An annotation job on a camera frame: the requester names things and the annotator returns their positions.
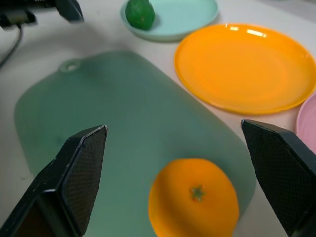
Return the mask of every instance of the pink plate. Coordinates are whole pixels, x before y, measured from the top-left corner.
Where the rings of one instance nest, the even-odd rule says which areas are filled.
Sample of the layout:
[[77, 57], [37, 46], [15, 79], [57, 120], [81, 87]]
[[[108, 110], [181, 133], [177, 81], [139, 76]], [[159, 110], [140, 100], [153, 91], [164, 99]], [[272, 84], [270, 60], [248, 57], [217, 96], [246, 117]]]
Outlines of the pink plate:
[[316, 93], [304, 102], [298, 113], [296, 135], [316, 154]]

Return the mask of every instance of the black cable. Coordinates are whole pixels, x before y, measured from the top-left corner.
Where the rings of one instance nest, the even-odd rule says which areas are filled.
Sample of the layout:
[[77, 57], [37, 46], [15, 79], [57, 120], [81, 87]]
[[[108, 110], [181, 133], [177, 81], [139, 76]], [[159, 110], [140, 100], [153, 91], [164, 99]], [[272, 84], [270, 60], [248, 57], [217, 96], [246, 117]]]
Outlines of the black cable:
[[13, 46], [13, 48], [8, 52], [8, 54], [2, 59], [2, 61], [0, 62], [0, 69], [4, 66], [4, 64], [6, 64], [6, 62], [10, 59], [10, 57], [12, 56], [12, 54], [16, 51], [16, 49], [18, 48], [18, 46], [20, 45], [22, 38], [23, 38], [23, 28], [21, 25], [16, 25], [19, 29], [19, 35], [18, 35], [18, 40], [16, 41], [15, 45]]

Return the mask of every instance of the green lime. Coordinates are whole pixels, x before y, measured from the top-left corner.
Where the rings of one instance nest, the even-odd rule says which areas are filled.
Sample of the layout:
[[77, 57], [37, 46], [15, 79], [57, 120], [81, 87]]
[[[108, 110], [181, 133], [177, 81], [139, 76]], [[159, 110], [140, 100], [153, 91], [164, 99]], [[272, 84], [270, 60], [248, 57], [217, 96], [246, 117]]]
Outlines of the green lime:
[[149, 0], [129, 0], [125, 14], [132, 27], [146, 31], [153, 26], [156, 16]]

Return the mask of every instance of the green cutting board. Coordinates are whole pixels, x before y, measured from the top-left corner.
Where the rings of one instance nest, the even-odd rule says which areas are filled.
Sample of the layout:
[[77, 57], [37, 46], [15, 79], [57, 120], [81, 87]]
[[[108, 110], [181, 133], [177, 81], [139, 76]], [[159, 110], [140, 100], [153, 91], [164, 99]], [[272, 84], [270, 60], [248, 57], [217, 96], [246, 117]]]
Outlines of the green cutting board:
[[109, 129], [100, 189], [85, 237], [154, 237], [148, 195], [176, 158], [206, 158], [231, 179], [241, 215], [255, 188], [244, 143], [210, 111], [141, 56], [110, 52], [64, 63], [18, 101], [15, 124], [38, 174], [65, 140]]

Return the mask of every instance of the white table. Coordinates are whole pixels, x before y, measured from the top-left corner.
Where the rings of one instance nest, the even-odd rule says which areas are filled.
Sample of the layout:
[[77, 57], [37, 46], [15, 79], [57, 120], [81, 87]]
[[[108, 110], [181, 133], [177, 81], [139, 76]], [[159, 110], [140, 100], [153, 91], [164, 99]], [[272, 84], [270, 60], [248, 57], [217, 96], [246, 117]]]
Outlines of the white table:
[[[177, 43], [154, 43], [135, 37], [122, 24], [119, 8], [124, 0], [80, 0], [85, 23], [70, 25], [56, 12], [38, 14], [39, 25], [26, 27], [21, 47], [0, 70], [0, 225], [32, 181], [14, 126], [14, 106], [34, 83], [55, 72], [61, 62], [109, 50], [134, 51], [182, 86], [173, 70]], [[286, 33], [316, 58], [316, 4], [302, 0], [218, 0], [218, 23], [259, 24]], [[0, 54], [15, 41], [15, 32], [1, 32]], [[205, 105], [241, 139], [244, 116]], [[249, 117], [294, 130], [298, 108], [283, 113]], [[236, 229], [238, 237], [286, 237], [261, 188]]]

